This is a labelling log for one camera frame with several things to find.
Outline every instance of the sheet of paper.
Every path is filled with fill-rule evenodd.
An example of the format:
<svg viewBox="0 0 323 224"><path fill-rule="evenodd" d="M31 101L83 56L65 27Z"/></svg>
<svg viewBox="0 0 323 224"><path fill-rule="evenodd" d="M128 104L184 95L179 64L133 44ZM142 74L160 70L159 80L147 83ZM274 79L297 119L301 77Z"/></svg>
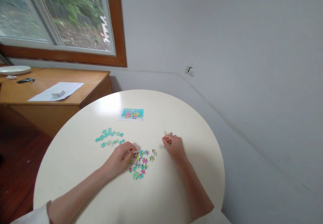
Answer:
<svg viewBox="0 0 323 224"><path fill-rule="evenodd" d="M123 108L118 120L142 121L144 120L144 109Z"/></svg>
<svg viewBox="0 0 323 224"><path fill-rule="evenodd" d="M73 94L76 90L78 90L84 83L62 83L59 82L54 86L46 89L44 92L36 95L35 97L29 99L28 101L58 101L62 99L66 99L68 96ZM52 96L52 93L61 92L62 90L65 93L60 97Z"/></svg>

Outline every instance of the wall switch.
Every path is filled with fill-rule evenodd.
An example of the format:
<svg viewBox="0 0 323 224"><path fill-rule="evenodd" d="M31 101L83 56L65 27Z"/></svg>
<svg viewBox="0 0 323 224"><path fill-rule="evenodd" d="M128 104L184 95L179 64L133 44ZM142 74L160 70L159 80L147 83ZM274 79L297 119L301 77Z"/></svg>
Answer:
<svg viewBox="0 0 323 224"><path fill-rule="evenodd" d="M194 76L195 69L190 67L189 70L188 70L188 74L191 75L191 76Z"/></svg>
<svg viewBox="0 0 323 224"><path fill-rule="evenodd" d="M190 68L191 68L190 66L186 66L185 73L188 73Z"/></svg>

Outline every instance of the spongebob picture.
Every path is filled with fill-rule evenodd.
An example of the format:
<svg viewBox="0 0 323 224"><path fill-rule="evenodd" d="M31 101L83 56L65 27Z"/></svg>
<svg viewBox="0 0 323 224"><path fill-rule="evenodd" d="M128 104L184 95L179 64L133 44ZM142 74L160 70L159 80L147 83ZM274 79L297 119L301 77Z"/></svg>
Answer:
<svg viewBox="0 0 323 224"><path fill-rule="evenodd" d="M133 119L136 119L138 116L139 116L139 113L138 113L138 112L136 112L136 113L134 113L134 115L132 116L132 118L133 118Z"/></svg>
<svg viewBox="0 0 323 224"><path fill-rule="evenodd" d="M118 120L142 121L144 119L144 109L123 108Z"/></svg>

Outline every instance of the metal fence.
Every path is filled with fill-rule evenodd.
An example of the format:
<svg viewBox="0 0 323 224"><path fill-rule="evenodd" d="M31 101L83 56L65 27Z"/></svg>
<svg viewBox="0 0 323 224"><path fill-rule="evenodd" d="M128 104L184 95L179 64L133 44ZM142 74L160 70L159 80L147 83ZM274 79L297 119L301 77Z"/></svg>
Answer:
<svg viewBox="0 0 323 224"><path fill-rule="evenodd" d="M45 3L52 17L68 20L69 13L63 4L56 3L52 0L45 0ZM89 17L77 14L77 18L81 24L87 23L88 25L93 26L93 22Z"/></svg>

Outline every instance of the left hand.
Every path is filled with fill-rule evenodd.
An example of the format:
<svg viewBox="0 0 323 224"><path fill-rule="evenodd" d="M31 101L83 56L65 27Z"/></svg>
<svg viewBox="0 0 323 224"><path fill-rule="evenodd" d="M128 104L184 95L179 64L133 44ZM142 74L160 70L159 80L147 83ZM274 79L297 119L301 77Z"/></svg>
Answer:
<svg viewBox="0 0 323 224"><path fill-rule="evenodd" d="M101 167L107 181L117 177L125 170L136 150L137 148L128 141L114 149L111 156Z"/></svg>

